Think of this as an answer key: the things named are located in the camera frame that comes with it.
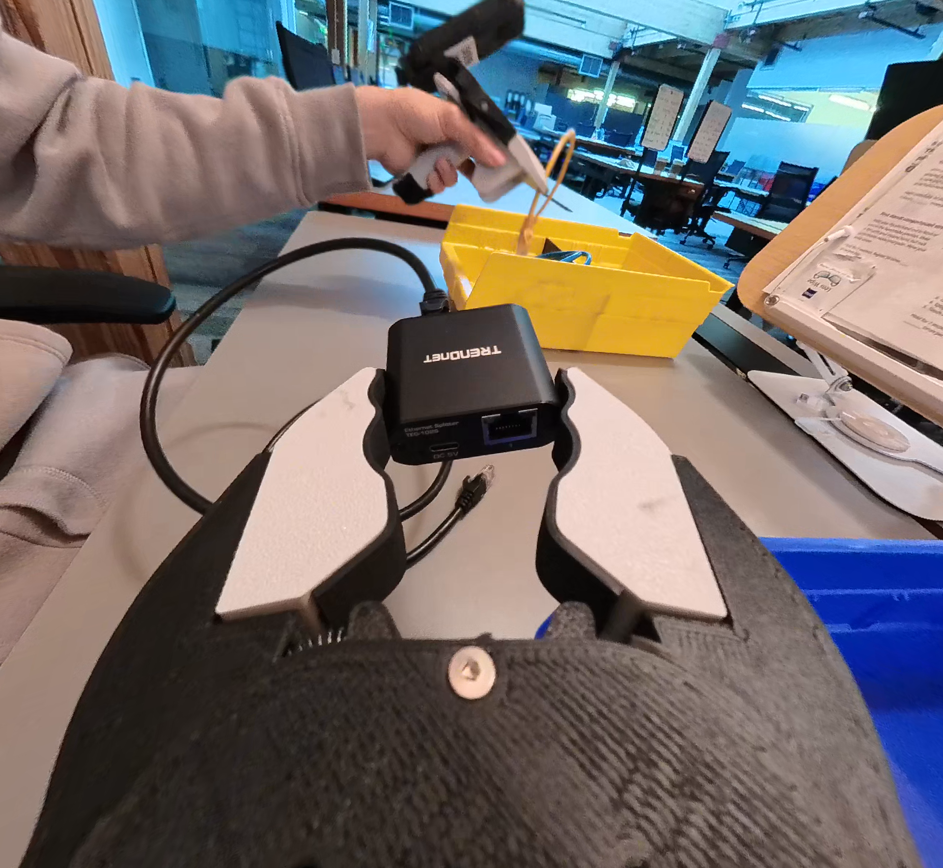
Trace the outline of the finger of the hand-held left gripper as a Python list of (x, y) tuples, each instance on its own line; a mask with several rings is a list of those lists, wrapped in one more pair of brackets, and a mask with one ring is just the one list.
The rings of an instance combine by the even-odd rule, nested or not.
[(478, 196), (488, 203), (497, 202), (521, 185), (536, 190), (536, 183), (533, 178), (514, 159), (507, 160), (500, 167), (489, 167), (471, 160), (470, 181)]
[(506, 147), (509, 160), (517, 167), (525, 183), (537, 193), (551, 193), (546, 169), (527, 141), (520, 134), (515, 134)]

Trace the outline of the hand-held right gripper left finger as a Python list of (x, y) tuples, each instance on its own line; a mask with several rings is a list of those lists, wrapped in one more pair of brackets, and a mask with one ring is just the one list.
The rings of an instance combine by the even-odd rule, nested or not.
[(309, 626), (347, 626), (357, 606), (382, 602), (404, 578), (384, 395), (384, 372), (363, 368), (264, 451), (217, 600), (220, 620), (294, 613)]

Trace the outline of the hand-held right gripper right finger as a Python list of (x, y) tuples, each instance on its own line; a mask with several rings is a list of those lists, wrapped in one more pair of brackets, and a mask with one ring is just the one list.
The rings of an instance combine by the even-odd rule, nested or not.
[(723, 622), (728, 607), (674, 457), (654, 429), (582, 370), (557, 373), (555, 475), (536, 543), (536, 576), (559, 604), (597, 622), (641, 617)]

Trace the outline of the yellow plastic bin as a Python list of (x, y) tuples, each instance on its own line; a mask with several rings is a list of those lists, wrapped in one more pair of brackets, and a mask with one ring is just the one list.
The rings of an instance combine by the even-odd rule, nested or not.
[(639, 233), (459, 204), (441, 246), (459, 310), (517, 304), (550, 350), (675, 358), (734, 285)]

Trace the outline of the black ethernet splitter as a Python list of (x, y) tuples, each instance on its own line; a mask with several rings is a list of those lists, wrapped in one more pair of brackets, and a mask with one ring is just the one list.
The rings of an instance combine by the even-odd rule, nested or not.
[(485, 457), (552, 444), (560, 402), (528, 312), (500, 304), (388, 329), (384, 419), (393, 461)]

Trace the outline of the white desk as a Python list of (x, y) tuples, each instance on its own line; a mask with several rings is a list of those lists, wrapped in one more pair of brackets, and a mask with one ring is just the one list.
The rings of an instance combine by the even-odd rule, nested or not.
[[(193, 388), (162, 425), (189, 483), (216, 497), (270, 436), (363, 367), (386, 363), (389, 325), (420, 288), (399, 261), (328, 253), (280, 271), (248, 299)], [(578, 367), (687, 457), (747, 527), (791, 549), (843, 539), (883, 559), (907, 544), (930, 579), (941, 545), (873, 497), (748, 381), (695, 340), (675, 359), (549, 353)], [(480, 506), (388, 600), (400, 631), (422, 639), (531, 638), (555, 608), (536, 578), (550, 450), (501, 454)], [(19, 866), (50, 772), (88, 676), (140, 589), (195, 515), (148, 469), (123, 492), (2, 665), (2, 866)]]

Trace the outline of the person's left hand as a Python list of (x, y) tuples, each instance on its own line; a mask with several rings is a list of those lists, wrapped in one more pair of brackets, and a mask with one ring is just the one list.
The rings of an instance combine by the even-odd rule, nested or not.
[(503, 151), (456, 105), (414, 88), (355, 89), (364, 153), (390, 174), (402, 175), (416, 158), (442, 143), (460, 146), (462, 158), (501, 167)]

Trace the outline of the long wooden table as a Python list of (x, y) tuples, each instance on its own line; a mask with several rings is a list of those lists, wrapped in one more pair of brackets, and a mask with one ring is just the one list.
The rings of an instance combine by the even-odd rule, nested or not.
[(700, 192), (700, 188), (692, 182), (682, 181), (679, 168), (665, 167), (660, 162), (646, 166), (641, 164), (640, 159), (600, 155), (585, 147), (577, 148), (572, 159), (576, 162), (577, 174), (581, 178), (580, 195), (595, 202), (613, 194), (619, 198), (623, 215), (636, 211), (643, 204), (632, 203), (635, 189), (645, 193), (648, 188), (658, 186), (661, 193), (678, 195), (690, 201), (691, 209)]

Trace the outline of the tan notice board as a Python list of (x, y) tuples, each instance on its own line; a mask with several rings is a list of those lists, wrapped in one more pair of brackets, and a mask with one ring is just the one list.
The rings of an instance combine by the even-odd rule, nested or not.
[(666, 149), (672, 139), (684, 101), (683, 91), (669, 84), (661, 84), (658, 87), (642, 134), (643, 149), (655, 152)]
[(716, 100), (709, 102), (688, 145), (688, 162), (698, 164), (708, 162), (732, 114), (732, 108), (725, 103)]

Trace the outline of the black office chair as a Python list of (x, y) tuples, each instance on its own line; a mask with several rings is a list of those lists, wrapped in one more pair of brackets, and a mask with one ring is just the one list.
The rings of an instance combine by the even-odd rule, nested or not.
[(336, 84), (334, 65), (327, 50), (276, 23), (277, 38), (287, 81), (296, 91), (309, 91)]
[(755, 214), (756, 218), (777, 223), (790, 223), (809, 200), (819, 169), (781, 162), (769, 191)]
[(706, 232), (706, 226), (716, 212), (721, 197), (726, 192), (724, 186), (716, 184), (717, 175), (726, 164), (730, 153), (713, 150), (710, 157), (704, 162), (696, 162), (690, 157), (682, 170), (682, 181), (692, 182), (700, 188), (695, 199), (689, 221), (679, 240), (680, 244), (687, 244), (691, 237), (701, 238), (709, 247), (713, 247), (715, 240)]

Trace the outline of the person's grey clothing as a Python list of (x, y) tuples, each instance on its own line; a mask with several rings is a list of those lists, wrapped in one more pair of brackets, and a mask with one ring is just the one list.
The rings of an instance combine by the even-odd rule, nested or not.
[(147, 364), (73, 359), (61, 334), (1, 321), (1, 659), (144, 462)]

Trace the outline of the blue plastic bin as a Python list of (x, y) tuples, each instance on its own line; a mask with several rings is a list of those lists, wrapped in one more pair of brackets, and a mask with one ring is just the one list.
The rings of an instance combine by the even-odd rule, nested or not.
[(705, 538), (728, 614), (566, 582), (539, 638), (632, 650), (630, 866), (941, 866), (941, 542)]

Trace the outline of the wooden document stand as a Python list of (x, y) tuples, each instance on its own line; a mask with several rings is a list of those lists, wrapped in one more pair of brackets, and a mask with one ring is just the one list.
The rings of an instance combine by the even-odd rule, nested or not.
[(882, 137), (749, 263), (737, 284), (747, 309), (792, 335), (815, 367), (811, 377), (752, 370), (750, 382), (872, 492), (907, 514), (937, 523), (941, 446), (866, 396), (853, 379), (940, 426), (942, 369), (941, 377), (925, 375), (791, 306), (773, 308), (764, 289), (839, 226), (937, 126), (942, 137), (941, 119), (942, 108), (932, 108)]

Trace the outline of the white paper sheet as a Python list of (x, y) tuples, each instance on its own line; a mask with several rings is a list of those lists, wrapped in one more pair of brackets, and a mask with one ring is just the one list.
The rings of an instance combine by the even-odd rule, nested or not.
[[(868, 260), (876, 271), (828, 314), (799, 305), (799, 281), (823, 257)], [(942, 137), (931, 131), (833, 227), (764, 291), (871, 344), (918, 372), (942, 369)]]

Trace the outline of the black monitor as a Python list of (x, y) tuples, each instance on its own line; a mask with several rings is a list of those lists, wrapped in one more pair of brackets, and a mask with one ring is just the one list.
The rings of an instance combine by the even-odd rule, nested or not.
[(942, 61), (888, 65), (865, 139), (879, 140), (902, 122), (942, 104)]

